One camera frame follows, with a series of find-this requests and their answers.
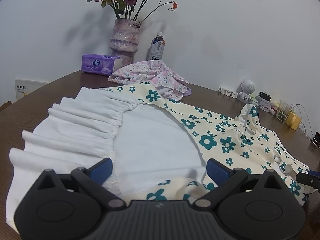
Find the black charger block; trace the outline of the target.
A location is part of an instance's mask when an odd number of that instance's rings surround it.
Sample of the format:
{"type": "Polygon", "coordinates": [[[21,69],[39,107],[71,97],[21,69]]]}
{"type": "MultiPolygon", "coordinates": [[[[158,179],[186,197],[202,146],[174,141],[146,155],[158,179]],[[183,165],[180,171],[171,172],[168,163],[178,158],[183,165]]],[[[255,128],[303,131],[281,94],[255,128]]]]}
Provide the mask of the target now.
{"type": "Polygon", "coordinates": [[[260,92],[259,93],[259,97],[261,97],[262,99],[270,102],[271,101],[271,96],[265,92],[260,92]]]}

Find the yellow mug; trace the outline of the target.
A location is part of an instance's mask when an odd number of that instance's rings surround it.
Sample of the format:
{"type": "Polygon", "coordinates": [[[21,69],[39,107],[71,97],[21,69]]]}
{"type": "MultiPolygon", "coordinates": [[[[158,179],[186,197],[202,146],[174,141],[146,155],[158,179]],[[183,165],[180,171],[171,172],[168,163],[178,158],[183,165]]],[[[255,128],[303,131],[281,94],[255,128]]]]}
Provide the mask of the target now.
{"type": "Polygon", "coordinates": [[[300,123],[301,118],[294,111],[289,111],[285,124],[296,131],[300,123]]]}

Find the white power strip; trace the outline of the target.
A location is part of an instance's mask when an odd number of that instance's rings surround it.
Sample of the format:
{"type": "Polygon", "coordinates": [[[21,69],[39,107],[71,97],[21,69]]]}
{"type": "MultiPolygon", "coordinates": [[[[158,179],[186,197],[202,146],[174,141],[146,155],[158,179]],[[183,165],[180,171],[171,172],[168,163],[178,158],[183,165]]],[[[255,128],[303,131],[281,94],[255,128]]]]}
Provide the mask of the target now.
{"type": "Polygon", "coordinates": [[[225,96],[229,96],[231,98],[234,98],[234,99],[236,99],[238,97],[238,93],[237,92],[233,92],[233,91],[225,89],[223,87],[220,87],[218,92],[223,94],[223,95],[225,95],[225,96]]]}

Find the white astronaut figurine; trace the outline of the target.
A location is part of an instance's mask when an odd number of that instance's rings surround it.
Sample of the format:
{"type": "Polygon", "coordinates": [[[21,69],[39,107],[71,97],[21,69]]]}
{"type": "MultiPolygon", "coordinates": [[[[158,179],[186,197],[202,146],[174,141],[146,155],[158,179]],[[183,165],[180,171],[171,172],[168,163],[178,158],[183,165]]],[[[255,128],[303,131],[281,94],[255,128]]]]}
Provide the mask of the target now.
{"type": "Polygon", "coordinates": [[[240,91],[238,92],[237,99],[244,103],[250,103],[252,94],[255,91],[255,83],[252,80],[245,79],[240,84],[240,91]]]}

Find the plastic drink bottle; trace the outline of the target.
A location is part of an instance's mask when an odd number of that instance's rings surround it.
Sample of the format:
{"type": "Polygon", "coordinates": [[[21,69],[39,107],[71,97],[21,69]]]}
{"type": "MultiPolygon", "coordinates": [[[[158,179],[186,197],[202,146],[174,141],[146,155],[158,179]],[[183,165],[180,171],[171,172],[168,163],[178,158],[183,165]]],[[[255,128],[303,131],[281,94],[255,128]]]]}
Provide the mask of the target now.
{"type": "Polygon", "coordinates": [[[164,34],[157,33],[157,36],[152,40],[148,60],[161,60],[165,47],[164,34]]]}

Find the cream green floral dress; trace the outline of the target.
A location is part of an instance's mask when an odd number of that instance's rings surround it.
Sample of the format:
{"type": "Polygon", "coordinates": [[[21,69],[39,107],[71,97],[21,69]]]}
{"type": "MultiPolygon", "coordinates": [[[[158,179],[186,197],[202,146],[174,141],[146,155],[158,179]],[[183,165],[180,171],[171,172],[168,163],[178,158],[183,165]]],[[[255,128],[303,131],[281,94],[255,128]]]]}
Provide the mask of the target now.
{"type": "Polygon", "coordinates": [[[193,202],[218,186],[205,165],[213,158],[250,174],[276,170],[304,204],[313,189],[296,181],[309,168],[295,159],[276,133],[245,105],[234,118],[163,98],[152,84],[81,88],[76,98],[52,105],[33,132],[23,131],[23,150],[10,150],[14,177],[7,197],[7,223],[31,185],[47,168],[69,173],[104,158],[113,163],[103,187],[126,202],[193,202]]]}

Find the white cardboard box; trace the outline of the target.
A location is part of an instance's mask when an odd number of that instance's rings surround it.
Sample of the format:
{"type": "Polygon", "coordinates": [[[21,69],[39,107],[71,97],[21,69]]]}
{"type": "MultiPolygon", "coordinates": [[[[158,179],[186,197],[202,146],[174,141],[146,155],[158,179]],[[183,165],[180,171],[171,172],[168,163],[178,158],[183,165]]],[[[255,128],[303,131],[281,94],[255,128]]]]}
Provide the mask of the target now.
{"type": "Polygon", "coordinates": [[[20,100],[26,95],[32,93],[33,91],[47,85],[47,82],[42,81],[33,81],[33,80],[15,80],[15,92],[16,92],[16,100],[20,100]]]}

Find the black phone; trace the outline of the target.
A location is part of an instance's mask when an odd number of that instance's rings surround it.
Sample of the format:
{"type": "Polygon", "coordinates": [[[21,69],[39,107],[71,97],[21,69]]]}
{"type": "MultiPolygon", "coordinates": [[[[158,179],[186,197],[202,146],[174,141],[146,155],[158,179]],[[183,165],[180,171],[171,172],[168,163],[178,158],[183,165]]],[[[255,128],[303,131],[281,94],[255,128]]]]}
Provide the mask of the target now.
{"type": "Polygon", "coordinates": [[[313,137],[313,142],[320,147],[320,134],[318,132],[315,133],[315,136],[313,137]]]}

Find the pink floral garment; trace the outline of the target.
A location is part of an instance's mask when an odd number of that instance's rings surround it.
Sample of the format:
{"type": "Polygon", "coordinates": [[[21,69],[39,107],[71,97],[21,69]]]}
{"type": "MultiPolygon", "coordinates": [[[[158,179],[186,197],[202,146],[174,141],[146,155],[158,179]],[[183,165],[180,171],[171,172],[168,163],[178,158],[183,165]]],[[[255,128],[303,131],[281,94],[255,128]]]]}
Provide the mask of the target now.
{"type": "Polygon", "coordinates": [[[152,84],[161,96],[176,101],[191,94],[189,81],[178,75],[161,60],[129,64],[112,73],[108,81],[120,85],[152,84]]]}

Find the glass cup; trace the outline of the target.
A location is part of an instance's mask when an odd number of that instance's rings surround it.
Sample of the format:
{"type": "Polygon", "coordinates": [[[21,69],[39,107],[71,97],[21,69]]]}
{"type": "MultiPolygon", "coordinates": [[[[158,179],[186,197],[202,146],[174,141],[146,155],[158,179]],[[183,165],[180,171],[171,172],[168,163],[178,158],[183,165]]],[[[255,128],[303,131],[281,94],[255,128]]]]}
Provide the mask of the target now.
{"type": "Polygon", "coordinates": [[[281,100],[277,109],[276,118],[281,122],[285,122],[290,110],[291,106],[281,100]]]}

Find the pink purple vase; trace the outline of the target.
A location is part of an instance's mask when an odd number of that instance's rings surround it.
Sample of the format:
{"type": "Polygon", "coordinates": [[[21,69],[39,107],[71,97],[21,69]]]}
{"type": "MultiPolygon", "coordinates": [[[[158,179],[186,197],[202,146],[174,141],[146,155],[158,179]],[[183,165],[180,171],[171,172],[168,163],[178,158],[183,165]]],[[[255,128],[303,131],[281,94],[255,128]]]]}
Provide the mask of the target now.
{"type": "Polygon", "coordinates": [[[116,19],[113,34],[109,42],[112,56],[123,59],[123,66],[132,63],[138,50],[140,22],[125,18],[116,19]]]}

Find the white tin box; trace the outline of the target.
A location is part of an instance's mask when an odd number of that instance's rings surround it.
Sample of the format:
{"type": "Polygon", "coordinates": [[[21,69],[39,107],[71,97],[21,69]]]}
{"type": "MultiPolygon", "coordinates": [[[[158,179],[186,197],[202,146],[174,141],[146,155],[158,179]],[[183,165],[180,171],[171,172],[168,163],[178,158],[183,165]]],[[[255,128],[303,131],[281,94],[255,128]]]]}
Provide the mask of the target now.
{"type": "Polygon", "coordinates": [[[272,106],[272,103],[261,98],[260,96],[256,96],[255,97],[258,101],[258,108],[261,109],[262,111],[265,111],[265,112],[269,112],[270,111],[270,108],[272,106]]]}

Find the purple tissue pack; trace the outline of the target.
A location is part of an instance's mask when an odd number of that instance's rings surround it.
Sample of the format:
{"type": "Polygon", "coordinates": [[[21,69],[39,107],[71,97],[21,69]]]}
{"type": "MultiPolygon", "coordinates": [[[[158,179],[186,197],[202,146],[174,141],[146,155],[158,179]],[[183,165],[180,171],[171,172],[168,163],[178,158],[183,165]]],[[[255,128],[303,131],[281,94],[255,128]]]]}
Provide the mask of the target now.
{"type": "Polygon", "coordinates": [[[82,56],[81,70],[85,73],[110,76],[123,66],[123,59],[117,56],[85,54],[82,56]]]}

